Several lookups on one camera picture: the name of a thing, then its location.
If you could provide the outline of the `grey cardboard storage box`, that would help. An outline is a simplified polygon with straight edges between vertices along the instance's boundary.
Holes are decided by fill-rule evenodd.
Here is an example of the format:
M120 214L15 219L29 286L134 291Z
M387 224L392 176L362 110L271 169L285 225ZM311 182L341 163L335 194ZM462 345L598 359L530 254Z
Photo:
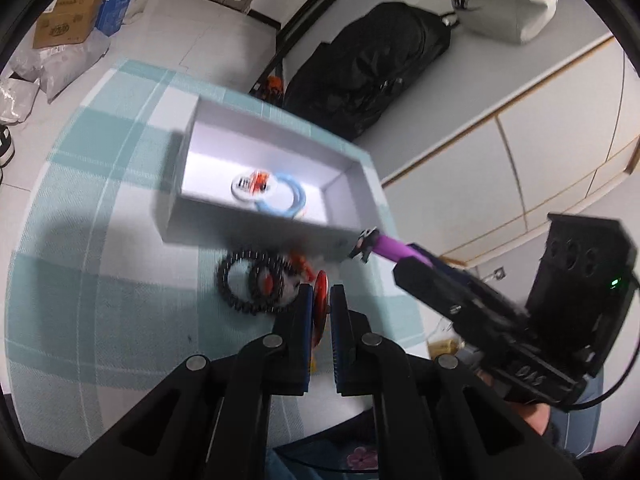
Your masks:
M198 100L172 165L165 242L341 261L380 228L371 168L270 120Z

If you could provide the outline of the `white round badge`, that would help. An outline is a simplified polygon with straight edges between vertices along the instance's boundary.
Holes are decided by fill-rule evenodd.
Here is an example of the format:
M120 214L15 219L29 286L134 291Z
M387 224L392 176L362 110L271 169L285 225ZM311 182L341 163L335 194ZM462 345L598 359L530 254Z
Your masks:
M236 177L231 183L231 193L243 203L257 203L268 198L278 186L277 177L269 171L255 170L248 176Z

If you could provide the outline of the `grey plastic parcel bag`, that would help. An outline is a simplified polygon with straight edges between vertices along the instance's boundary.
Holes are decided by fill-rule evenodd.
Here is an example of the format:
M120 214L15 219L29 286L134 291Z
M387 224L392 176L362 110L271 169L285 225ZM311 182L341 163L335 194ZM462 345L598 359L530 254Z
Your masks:
M51 103L63 90L106 55L111 39L97 29L81 44L61 44L36 49L31 29L9 59L9 68L30 82L39 84Z

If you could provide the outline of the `black hanging garment bag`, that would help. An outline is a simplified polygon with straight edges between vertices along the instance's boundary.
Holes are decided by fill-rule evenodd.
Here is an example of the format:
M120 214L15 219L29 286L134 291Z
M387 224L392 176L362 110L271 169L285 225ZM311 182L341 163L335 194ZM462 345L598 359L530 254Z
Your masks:
M283 108L352 141L449 48L451 13L391 1L322 42L286 87Z

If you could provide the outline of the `black metal rack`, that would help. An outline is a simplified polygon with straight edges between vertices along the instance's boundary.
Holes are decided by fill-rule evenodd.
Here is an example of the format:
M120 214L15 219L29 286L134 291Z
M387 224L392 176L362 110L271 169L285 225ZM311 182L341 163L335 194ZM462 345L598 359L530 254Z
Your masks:
M306 35L311 26L326 13L337 0L306 0L285 25L277 31L276 52L257 77L248 94L258 96L267 87L268 77L282 76L283 60Z

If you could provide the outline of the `brown cardboard box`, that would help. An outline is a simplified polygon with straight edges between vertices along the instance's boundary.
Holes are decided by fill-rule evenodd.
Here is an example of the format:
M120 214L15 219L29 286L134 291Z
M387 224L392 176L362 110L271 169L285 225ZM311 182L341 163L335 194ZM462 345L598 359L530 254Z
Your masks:
M55 0L36 21L34 49L82 44L91 34L103 0Z

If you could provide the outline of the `silver plastic parcel bag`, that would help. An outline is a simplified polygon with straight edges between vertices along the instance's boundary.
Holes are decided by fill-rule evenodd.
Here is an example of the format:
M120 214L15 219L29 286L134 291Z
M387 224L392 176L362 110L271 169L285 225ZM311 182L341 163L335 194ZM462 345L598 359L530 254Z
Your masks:
M21 79L2 79L0 86L0 122L13 125L24 122L32 112L38 84Z

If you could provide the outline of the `purple ring cartoon charm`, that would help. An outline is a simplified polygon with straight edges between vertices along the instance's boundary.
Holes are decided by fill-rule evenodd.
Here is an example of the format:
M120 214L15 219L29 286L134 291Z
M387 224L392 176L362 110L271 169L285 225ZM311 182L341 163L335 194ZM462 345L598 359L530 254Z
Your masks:
M394 263L398 263L405 258L415 258L426 266L433 267L430 258L400 240L395 240L393 237L383 234L378 228L362 231L356 240L355 246L349 252L348 258L355 259L359 257L364 263L367 263L372 254Z

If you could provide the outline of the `red round badge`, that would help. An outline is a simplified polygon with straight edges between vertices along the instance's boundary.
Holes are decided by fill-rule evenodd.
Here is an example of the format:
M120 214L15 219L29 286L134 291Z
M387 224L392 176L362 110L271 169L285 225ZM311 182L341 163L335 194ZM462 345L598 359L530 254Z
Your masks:
M326 272L320 271L314 282L314 301L312 302L312 346L316 348L326 328L329 313L330 283Z

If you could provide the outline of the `black white sneakers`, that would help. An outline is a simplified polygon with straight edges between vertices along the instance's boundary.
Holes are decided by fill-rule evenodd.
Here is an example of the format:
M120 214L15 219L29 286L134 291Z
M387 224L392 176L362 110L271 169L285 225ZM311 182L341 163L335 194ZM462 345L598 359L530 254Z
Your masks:
M4 168L12 162L15 155L15 146L10 129L6 125L0 127L0 182L3 181Z

